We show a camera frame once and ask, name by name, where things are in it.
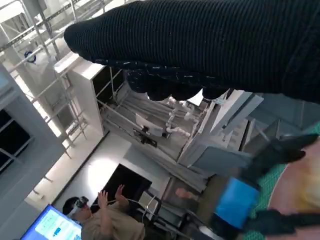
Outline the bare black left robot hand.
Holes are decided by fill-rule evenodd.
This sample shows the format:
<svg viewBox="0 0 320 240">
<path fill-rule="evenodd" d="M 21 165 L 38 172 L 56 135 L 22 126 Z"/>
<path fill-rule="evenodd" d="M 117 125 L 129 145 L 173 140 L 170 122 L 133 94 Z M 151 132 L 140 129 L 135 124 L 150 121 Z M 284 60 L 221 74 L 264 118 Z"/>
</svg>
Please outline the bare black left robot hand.
<svg viewBox="0 0 320 240">
<path fill-rule="evenodd" d="M 253 156 L 237 177 L 230 178 L 210 219 L 210 227 L 217 238 L 235 240 L 239 234 L 250 231 L 267 237 L 290 235 L 297 228 L 318 226 L 320 215 L 315 212 L 286 215 L 275 209 L 264 209 L 254 218 L 250 217 L 261 191 L 259 179 L 277 165 L 301 160 L 306 156 L 303 149 L 318 138 L 316 133 L 274 138 Z"/>
</svg>

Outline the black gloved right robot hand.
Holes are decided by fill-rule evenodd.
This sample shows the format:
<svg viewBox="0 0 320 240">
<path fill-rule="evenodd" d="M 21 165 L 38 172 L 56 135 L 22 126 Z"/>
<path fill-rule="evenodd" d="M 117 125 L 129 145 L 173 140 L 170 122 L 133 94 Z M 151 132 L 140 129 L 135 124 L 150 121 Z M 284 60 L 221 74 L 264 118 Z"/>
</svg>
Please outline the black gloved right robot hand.
<svg viewBox="0 0 320 240">
<path fill-rule="evenodd" d="M 70 25 L 64 40 L 153 101 L 229 89 L 320 101 L 317 0 L 139 0 Z"/>
</svg>

